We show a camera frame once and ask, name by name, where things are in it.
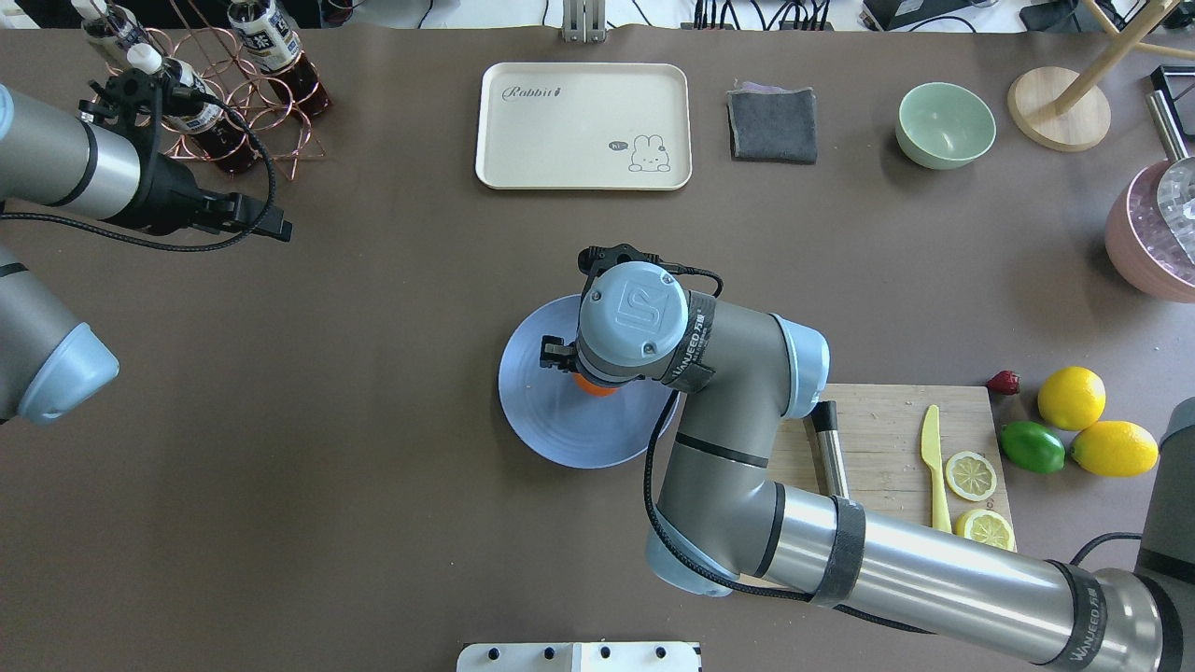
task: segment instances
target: white bracket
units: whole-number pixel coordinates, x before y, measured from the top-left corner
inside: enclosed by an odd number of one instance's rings
[[[564,0],[565,42],[606,42],[606,0]]]
[[[693,642],[470,644],[456,672],[700,672]]]

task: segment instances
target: light blue joint cap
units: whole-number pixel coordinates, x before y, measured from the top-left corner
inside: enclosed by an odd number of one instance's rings
[[[33,424],[49,424],[111,383],[120,371],[112,353],[81,323],[42,365],[17,414]]]
[[[772,313],[789,347],[789,408],[784,417],[809,415],[829,378],[829,343],[820,331]]]
[[[17,114],[13,108],[12,93],[8,93],[8,88],[0,84],[0,140],[4,140],[8,129],[12,128],[12,117]]]
[[[688,304],[680,282],[648,262],[607,270],[581,298],[581,334],[593,353],[633,368],[668,356],[685,337]]]
[[[1171,436],[1191,427],[1195,427],[1195,397],[1179,403],[1170,414],[1170,426],[1166,428],[1166,435],[1162,438],[1163,450]]]
[[[676,529],[664,519],[663,514],[656,512],[656,518],[660,520],[660,526],[668,533],[668,539],[672,540],[673,545],[680,549],[686,557],[695,562],[698,566],[709,569],[712,574],[722,576],[728,581],[739,580],[739,576],[731,574],[717,562],[713,562],[710,556],[701,552],[701,550],[686,539],[684,534],[678,532]],[[648,530],[646,556],[648,566],[656,573],[656,576],[660,576],[666,582],[682,591],[711,598],[724,598],[731,593],[730,588],[719,586],[709,579],[699,576],[692,569],[685,567],[679,560],[676,560],[675,556],[673,556],[672,551],[664,546],[655,530]]]

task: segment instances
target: green bowl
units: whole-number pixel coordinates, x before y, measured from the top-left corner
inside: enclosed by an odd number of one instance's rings
[[[995,142],[995,117],[970,91],[945,81],[923,84],[900,102],[896,140],[913,161],[933,170],[964,166]]]

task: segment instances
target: yellow lemon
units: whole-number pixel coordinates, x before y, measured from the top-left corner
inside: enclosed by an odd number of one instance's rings
[[[1071,444],[1071,457],[1099,476],[1136,476],[1158,463],[1158,442],[1144,427],[1105,420],[1079,432]]]
[[[1068,366],[1050,374],[1037,392],[1037,410],[1046,422],[1067,432],[1095,424],[1104,413],[1108,395],[1093,371]]]
[[[1012,524],[999,513],[986,508],[973,508],[960,515],[955,521],[955,534],[1006,551],[1017,550]]]
[[[981,502],[995,493],[995,469],[987,458],[963,451],[946,460],[946,484],[960,497]]]

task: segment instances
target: cutting board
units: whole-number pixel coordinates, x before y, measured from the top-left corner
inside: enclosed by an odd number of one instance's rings
[[[1012,523],[986,389],[831,384],[821,398],[838,404],[847,487],[851,499],[868,512],[930,525],[930,470],[921,462],[920,439],[925,410],[937,404],[942,411],[943,464],[960,451],[974,451],[992,463],[997,476],[995,494],[983,502],[967,501],[946,488],[951,525],[978,507],[995,511]],[[816,446],[808,419],[782,422],[768,477],[811,493],[826,493],[819,483]]]

